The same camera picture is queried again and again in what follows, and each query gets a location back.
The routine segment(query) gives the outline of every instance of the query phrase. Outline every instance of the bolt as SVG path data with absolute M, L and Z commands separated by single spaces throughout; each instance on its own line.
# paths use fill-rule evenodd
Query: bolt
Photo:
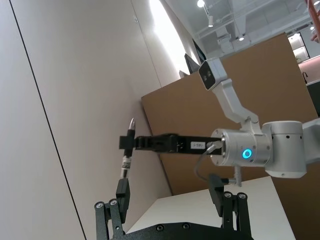
M 231 198 L 231 193 L 229 193 L 229 192 L 226 192 L 225 194 L 224 194 L 224 196 L 226 197 L 226 198 Z
M 99 202 L 97 205 L 95 205 L 95 207 L 96 207 L 97 209 L 101 208 L 102 206 L 103 206 L 103 204 L 102 204 L 101 202 Z
M 165 229 L 165 227 L 163 226 L 163 225 L 158 225 L 158 226 L 156 226 L 156 230 L 158 231 L 158 232 L 162 232 L 163 230 Z
M 239 198 L 241 198 L 241 199 L 245 199 L 245 198 L 246 198 L 246 195 L 244 195 L 244 194 L 240 193 L 240 194 L 239 194 Z
M 187 230 L 187 229 L 190 228 L 190 224 L 189 224 L 189 223 L 184 223 L 184 224 L 182 225 L 182 228 Z

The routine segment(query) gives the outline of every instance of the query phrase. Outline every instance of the screw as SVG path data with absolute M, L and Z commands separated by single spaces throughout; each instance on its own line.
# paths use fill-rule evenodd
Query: screw
M 101 202 L 99 202 L 97 205 L 95 205 L 95 207 L 96 207 L 97 209 L 101 208 L 102 206 L 103 206 L 103 204 L 102 204 Z
M 189 223 L 184 223 L 184 224 L 182 225 L 182 228 L 187 230 L 187 229 L 190 228 L 190 224 L 189 224 Z
M 163 225 L 158 225 L 158 226 L 156 226 L 156 230 L 157 230 L 158 232 L 162 232 L 164 229 L 165 229 L 165 227 L 164 227 Z
M 224 196 L 226 197 L 226 198 L 231 198 L 231 193 L 229 193 L 229 192 L 226 192 L 225 194 L 224 194 Z

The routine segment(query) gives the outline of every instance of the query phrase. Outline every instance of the black line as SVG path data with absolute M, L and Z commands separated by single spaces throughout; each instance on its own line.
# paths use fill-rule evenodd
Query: black line
M 56 153 L 57 153 L 58 158 L 59 158 L 59 162 L 60 162 L 60 165 L 61 165 L 61 168 L 62 168 L 62 171 L 63 171 L 63 175 L 64 175 L 64 178 L 65 178 L 66 184 L 67 184 L 68 189 L 69 189 L 69 193 L 70 193 L 70 196 L 71 196 L 71 199 L 72 199 L 72 202 L 73 202 L 73 206 L 74 206 L 76 215 L 78 217 L 78 220 L 79 220 L 79 223 L 80 223 L 80 226 L 81 226 L 81 229 L 82 229 L 82 233 L 83 233 L 84 239 L 87 240 L 87 237 L 86 237 L 86 234 L 85 234 L 85 231 L 84 231 L 84 227 L 82 226 L 82 223 L 81 223 L 81 220 L 80 220 L 80 216 L 79 216 L 79 213 L 78 213 L 78 210 L 77 210 L 75 199 L 74 199 L 74 196 L 72 195 L 72 192 L 71 192 L 71 189 L 70 189 L 70 185 L 69 185 L 69 182 L 68 182 L 68 179 L 67 179 L 67 175 L 66 175 L 64 166 L 62 164 L 62 161 L 61 161 L 61 157 L 60 157 L 60 154 L 59 154 L 59 151 L 58 151 L 56 140 L 55 140 L 54 134 L 53 134 L 52 129 L 51 129 L 51 125 L 50 125 L 50 122 L 49 122 L 49 119 L 48 119 L 48 115 L 47 115 L 47 112 L 46 112 L 46 109 L 45 109 L 44 101 L 42 100 L 42 97 L 41 97 L 41 94 L 40 94 L 40 90 L 39 90 L 39 86 L 38 86 L 38 83 L 37 83 L 37 80 L 36 80 L 34 69 L 33 69 L 32 65 L 31 65 L 31 62 L 30 62 L 30 58 L 29 58 L 29 54 L 28 54 L 28 51 L 27 51 L 27 48 L 26 48 L 26 44 L 25 44 L 24 38 L 22 37 L 22 33 L 21 33 L 21 30 L 20 30 L 20 27 L 19 27 L 19 24 L 18 24 L 16 13 L 15 13 L 14 7 L 12 6 L 11 0 L 9 0 L 9 2 L 10 2 L 11 9 L 12 9 L 12 12 L 13 12 L 13 16 L 14 16 L 14 19 L 15 19 L 15 22 L 16 22 L 16 26 L 18 27 L 18 31 L 19 31 L 19 34 L 20 34 L 20 37 L 21 37 L 21 40 L 22 40 L 24 51 L 25 51 L 26 57 L 28 59 L 30 68 L 31 68 L 31 72 L 32 72 L 32 76 L 33 76 L 33 79 L 34 79 L 34 83 L 35 83 L 36 89 L 37 89 L 39 97 L 40 97 L 40 101 L 41 101 L 41 105 L 42 105 L 42 108 L 43 108 L 43 111 L 44 111 L 46 122 L 48 123 L 48 126 L 49 126 L 49 130 L 50 130 L 51 137 L 52 137 L 52 140 L 53 140 L 53 143 L 54 143 L 54 147 L 55 147 Z

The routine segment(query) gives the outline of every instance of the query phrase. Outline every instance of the cable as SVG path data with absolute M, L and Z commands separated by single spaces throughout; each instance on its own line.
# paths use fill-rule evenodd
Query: cable
M 202 161 L 205 159 L 205 156 L 207 156 L 207 154 L 212 153 L 213 150 L 215 150 L 217 148 L 216 143 L 212 143 L 211 146 L 209 146 L 206 151 L 204 153 L 201 154 L 201 156 L 199 157 L 198 161 L 196 162 L 194 168 L 193 168 L 193 172 L 194 174 L 201 180 L 207 182 L 208 179 L 206 179 L 204 176 L 201 176 L 199 173 L 199 167 L 202 163 Z

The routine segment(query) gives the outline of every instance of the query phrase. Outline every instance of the white label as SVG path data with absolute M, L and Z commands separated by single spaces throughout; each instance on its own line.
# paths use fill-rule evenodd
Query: white label
M 191 149 L 206 149 L 206 143 L 204 141 L 192 141 Z

